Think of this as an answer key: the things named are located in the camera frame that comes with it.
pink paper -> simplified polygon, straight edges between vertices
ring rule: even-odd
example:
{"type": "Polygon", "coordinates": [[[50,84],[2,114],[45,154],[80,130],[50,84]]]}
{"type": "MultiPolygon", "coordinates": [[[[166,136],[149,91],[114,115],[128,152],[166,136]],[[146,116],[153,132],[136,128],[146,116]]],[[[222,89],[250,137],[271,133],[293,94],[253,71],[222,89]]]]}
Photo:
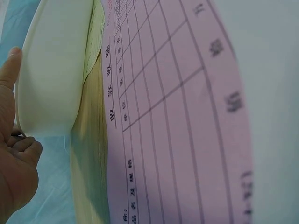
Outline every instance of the pink paper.
{"type": "Polygon", "coordinates": [[[213,1],[102,3],[111,223],[251,223],[245,97],[213,1]]]}

light blue surface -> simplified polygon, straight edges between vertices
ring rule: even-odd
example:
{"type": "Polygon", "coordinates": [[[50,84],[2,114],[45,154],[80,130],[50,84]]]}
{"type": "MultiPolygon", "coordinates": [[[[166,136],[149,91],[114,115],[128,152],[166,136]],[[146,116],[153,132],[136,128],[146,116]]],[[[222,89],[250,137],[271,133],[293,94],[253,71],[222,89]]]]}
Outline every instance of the light blue surface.
{"type": "MultiPolygon", "coordinates": [[[[13,46],[23,46],[39,1],[10,0],[0,43],[0,66],[13,46]]],[[[28,205],[11,216],[8,224],[74,224],[69,138],[37,140],[43,145],[37,166],[38,190],[28,205]]]]}

